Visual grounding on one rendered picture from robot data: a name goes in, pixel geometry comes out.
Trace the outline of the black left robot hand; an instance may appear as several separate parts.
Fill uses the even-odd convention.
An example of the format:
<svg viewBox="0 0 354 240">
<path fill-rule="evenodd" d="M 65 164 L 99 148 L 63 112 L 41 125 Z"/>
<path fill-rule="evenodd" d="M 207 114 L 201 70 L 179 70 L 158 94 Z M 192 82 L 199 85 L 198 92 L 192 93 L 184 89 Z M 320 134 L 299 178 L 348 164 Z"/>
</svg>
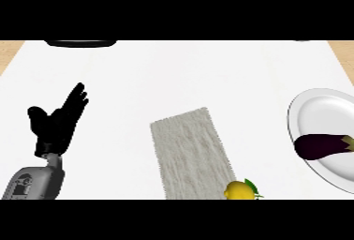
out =
<svg viewBox="0 0 354 240">
<path fill-rule="evenodd" d="M 37 106 L 31 106 L 28 109 L 31 130 L 37 136 L 34 155 L 38 158 L 47 154 L 61 156 L 66 152 L 87 103 L 87 92 L 84 84 L 80 82 L 62 107 L 52 114 L 47 114 Z"/>
</svg>

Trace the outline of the grey woven placemat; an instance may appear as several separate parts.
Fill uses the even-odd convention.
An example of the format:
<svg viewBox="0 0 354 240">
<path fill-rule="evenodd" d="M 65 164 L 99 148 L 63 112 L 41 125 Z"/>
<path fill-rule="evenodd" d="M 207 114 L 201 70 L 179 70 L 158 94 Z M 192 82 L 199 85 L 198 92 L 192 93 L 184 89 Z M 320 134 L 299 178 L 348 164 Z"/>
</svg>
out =
<svg viewBox="0 0 354 240">
<path fill-rule="evenodd" d="M 151 124 L 168 200 L 224 200 L 236 180 L 207 107 Z"/>
</svg>

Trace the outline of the dark purple eggplant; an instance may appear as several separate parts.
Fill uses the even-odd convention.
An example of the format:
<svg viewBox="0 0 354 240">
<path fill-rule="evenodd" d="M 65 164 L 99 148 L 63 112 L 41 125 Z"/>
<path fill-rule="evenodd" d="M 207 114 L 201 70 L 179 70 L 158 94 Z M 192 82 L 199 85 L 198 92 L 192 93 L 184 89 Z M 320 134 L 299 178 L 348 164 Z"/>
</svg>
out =
<svg viewBox="0 0 354 240">
<path fill-rule="evenodd" d="M 297 138 L 294 145 L 298 156 L 305 160 L 354 152 L 354 138 L 348 135 L 305 134 Z"/>
</svg>

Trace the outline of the white plate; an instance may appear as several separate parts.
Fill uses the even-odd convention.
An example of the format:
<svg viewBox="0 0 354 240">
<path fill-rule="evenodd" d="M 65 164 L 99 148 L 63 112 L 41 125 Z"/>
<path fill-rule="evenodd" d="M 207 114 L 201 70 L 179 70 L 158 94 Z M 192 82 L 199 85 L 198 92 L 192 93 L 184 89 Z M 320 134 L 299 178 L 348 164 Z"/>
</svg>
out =
<svg viewBox="0 0 354 240">
<path fill-rule="evenodd" d="M 292 141 L 305 134 L 354 139 L 354 97 L 326 88 L 304 91 L 289 105 L 288 131 Z M 305 164 L 330 185 L 354 194 L 354 152 L 305 160 Z"/>
</svg>

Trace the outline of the black round object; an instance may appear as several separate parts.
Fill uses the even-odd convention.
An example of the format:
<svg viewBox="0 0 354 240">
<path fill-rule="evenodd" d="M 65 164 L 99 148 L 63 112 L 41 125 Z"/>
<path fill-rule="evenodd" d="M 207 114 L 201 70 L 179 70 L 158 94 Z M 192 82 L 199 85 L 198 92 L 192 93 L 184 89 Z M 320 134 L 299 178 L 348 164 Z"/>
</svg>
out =
<svg viewBox="0 0 354 240">
<path fill-rule="evenodd" d="M 63 48 L 111 47 L 117 40 L 44 40 L 50 46 Z"/>
</svg>

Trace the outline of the yellow lemon with leaf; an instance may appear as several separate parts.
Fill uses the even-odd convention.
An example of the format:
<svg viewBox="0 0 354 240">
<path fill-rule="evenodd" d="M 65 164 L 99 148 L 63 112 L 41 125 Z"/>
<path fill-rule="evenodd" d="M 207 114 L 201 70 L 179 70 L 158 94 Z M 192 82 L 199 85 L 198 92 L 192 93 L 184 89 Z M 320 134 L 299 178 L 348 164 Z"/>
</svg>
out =
<svg viewBox="0 0 354 240">
<path fill-rule="evenodd" d="M 263 195 L 258 193 L 255 184 L 249 179 L 232 181 L 224 190 L 224 197 L 229 200 L 258 200 Z"/>
</svg>

